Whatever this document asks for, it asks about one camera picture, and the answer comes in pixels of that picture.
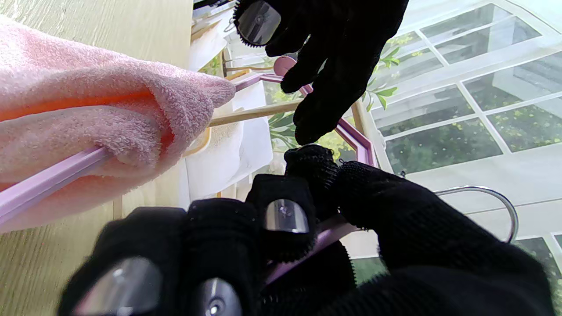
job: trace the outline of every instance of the green leaf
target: green leaf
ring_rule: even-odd
[[[388,53],[384,58],[393,57],[400,50],[400,46],[396,47],[392,52]]]
[[[279,132],[279,134],[281,134],[283,136],[287,136],[287,137],[294,137],[294,131],[292,131],[290,129],[286,129],[282,132]]]
[[[377,79],[377,77],[373,77],[373,78],[371,79],[371,81],[369,81],[369,82],[367,83],[367,87],[370,86],[370,85],[372,85],[373,82],[375,82],[376,79]]]
[[[383,105],[383,109],[386,110],[386,99],[383,98],[382,96],[380,96],[378,93],[377,93],[377,97],[379,97],[379,101],[380,101],[380,104]]]
[[[285,127],[293,123],[293,113],[285,116],[279,121],[275,122],[275,127]]]
[[[374,104],[375,104],[375,102],[373,102],[373,100],[371,99],[371,101],[369,101],[369,105],[367,105],[367,112],[369,112],[371,110],[371,108],[373,107]]]
[[[269,119],[269,124],[273,124],[275,122],[277,122],[278,120],[280,120],[281,118],[283,118],[283,115],[285,115],[285,113],[277,113],[274,116],[272,116]]]
[[[398,87],[392,87],[386,90],[382,90],[382,91],[377,91],[375,92],[377,95],[379,96],[383,96],[383,97],[390,97],[391,95],[394,94],[394,91],[398,90]]]

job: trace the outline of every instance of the knit glove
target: knit glove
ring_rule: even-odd
[[[265,0],[280,15],[280,22],[273,13],[264,17],[265,22],[252,20],[259,16],[256,7],[263,2],[239,1],[234,23],[243,41],[266,45],[270,57],[299,51],[298,62],[285,75],[281,88],[292,93],[314,82],[314,91],[293,117],[297,142],[313,143],[333,130],[365,92],[384,44],[398,31],[408,0]],[[242,17],[253,9],[250,17]],[[255,30],[259,23],[267,25],[260,29],[262,33],[279,25],[272,36],[252,37],[249,42],[248,30]]]

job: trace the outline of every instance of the window pane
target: window pane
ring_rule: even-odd
[[[373,277],[387,273],[388,270],[380,257],[362,258],[351,260],[355,272],[355,282],[361,285]]]
[[[562,52],[465,83],[482,110],[562,91]]]
[[[554,310],[556,315],[562,315],[562,275],[545,240],[541,237],[516,240],[513,245],[521,248],[542,264],[550,283]]]
[[[399,55],[403,55],[404,53],[417,51],[424,46],[425,43],[422,38],[418,36],[416,32],[412,31],[389,39],[384,45],[380,55],[382,57],[386,57],[390,52],[399,47],[395,55],[397,57]]]
[[[293,113],[294,112],[279,113],[269,118],[271,146],[274,152],[285,153],[289,149],[299,147],[294,138],[295,125],[293,124]],[[320,137],[316,143],[331,149],[334,152],[334,160],[338,164],[339,159],[343,161],[357,159],[357,153],[353,147],[351,147],[335,130]],[[279,161],[277,162],[275,162],[275,166],[284,166],[282,154],[279,156]]]
[[[432,43],[436,43],[453,37],[456,34],[501,20],[510,15],[511,13],[493,4],[488,4],[476,10],[422,28],[421,31]]]
[[[375,124],[384,136],[472,113],[454,85],[391,103],[386,110],[372,111]]]
[[[387,141],[396,174],[413,173],[501,154],[479,119],[462,121]]]
[[[513,17],[489,28],[439,44],[436,48],[449,63],[454,64],[537,36],[540,36],[539,32],[521,19]]]
[[[376,78],[368,89],[373,90],[378,87],[391,87],[398,82],[417,77],[437,68],[443,67],[429,48],[417,51],[399,58],[400,64],[389,66],[379,65],[373,73],[372,78]]]
[[[562,142],[562,98],[488,115],[511,151]]]
[[[262,81],[264,84],[265,102],[267,105],[294,101],[303,98],[302,94],[297,91],[290,94],[285,94],[281,90],[281,85],[275,82]]]

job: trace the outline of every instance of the pink hanger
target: pink hanger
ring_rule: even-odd
[[[280,83],[283,80],[283,76],[287,73],[287,70],[294,66],[295,63],[296,61],[294,59],[281,56],[275,62],[275,74],[253,75],[236,84],[236,91],[245,89],[260,80]],[[312,92],[312,87],[308,84],[302,87],[300,91],[306,96]],[[357,129],[344,119],[340,119],[336,127],[336,132],[355,149],[359,162],[375,165],[373,145]],[[70,156],[0,192],[0,225],[29,207],[41,202],[41,200],[65,185],[87,175],[91,170],[99,167],[112,157],[113,154],[108,149],[97,146],[92,147]],[[271,273],[266,280],[266,284],[275,281],[310,256],[313,256],[320,250],[340,240],[345,235],[357,231],[355,226],[347,223],[339,214],[320,223],[319,228],[320,233],[318,234],[316,244],[308,255],[292,263],[272,265]]]

